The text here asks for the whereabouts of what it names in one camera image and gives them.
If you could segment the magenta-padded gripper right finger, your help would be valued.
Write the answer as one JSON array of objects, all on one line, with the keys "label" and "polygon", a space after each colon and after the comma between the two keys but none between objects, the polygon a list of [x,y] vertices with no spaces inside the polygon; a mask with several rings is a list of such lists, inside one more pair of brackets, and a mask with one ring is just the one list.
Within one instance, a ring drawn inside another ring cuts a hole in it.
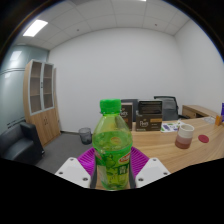
[{"label": "magenta-padded gripper right finger", "polygon": [[170,172],[158,158],[149,158],[135,147],[131,148],[129,184],[140,188],[157,181]]}]

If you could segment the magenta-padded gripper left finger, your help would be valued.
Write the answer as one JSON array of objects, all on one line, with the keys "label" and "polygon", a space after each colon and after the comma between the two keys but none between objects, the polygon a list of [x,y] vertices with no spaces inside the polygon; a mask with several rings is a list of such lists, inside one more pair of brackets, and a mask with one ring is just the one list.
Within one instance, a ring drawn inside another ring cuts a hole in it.
[{"label": "magenta-padded gripper left finger", "polygon": [[69,157],[55,175],[81,187],[94,189],[97,183],[95,150],[90,148],[78,158]]}]

